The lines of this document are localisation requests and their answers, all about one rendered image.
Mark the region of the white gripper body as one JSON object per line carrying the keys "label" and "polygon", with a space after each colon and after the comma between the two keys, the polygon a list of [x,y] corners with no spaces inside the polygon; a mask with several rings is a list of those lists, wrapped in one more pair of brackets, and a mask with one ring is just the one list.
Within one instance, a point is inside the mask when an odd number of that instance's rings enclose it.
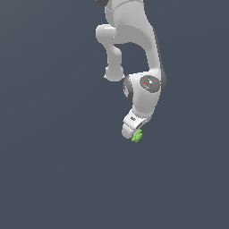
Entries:
{"label": "white gripper body", "polygon": [[147,121],[146,118],[138,117],[132,110],[123,118],[122,135],[129,139],[143,124]]}

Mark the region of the small green object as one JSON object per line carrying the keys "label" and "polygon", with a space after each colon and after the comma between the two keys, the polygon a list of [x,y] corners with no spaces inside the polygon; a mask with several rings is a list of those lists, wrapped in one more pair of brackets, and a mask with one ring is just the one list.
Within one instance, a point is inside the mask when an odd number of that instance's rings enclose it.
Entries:
{"label": "small green object", "polygon": [[134,142],[138,142],[142,137],[142,130],[141,129],[138,129],[133,135],[132,135],[132,138],[131,140],[134,141]]}

